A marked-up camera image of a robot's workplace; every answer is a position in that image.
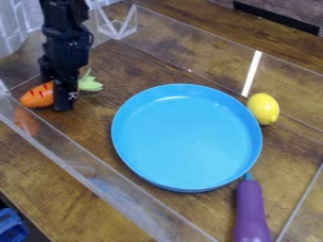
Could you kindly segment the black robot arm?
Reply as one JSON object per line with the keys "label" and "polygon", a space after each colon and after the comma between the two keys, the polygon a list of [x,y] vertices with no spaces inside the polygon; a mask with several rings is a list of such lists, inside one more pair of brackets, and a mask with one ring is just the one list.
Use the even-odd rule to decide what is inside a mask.
{"label": "black robot arm", "polygon": [[83,24],[90,18],[85,0],[39,0],[43,13],[43,55],[38,59],[42,82],[54,82],[54,108],[74,109],[81,69],[89,64],[94,34]]}

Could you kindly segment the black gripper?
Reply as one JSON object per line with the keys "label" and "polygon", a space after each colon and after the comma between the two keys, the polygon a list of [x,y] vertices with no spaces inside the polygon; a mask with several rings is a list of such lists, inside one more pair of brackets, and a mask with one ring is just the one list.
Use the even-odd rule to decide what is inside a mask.
{"label": "black gripper", "polygon": [[69,31],[43,27],[46,36],[39,58],[42,82],[54,80],[54,107],[58,112],[74,109],[79,96],[81,68],[89,63],[94,34],[86,26]]}

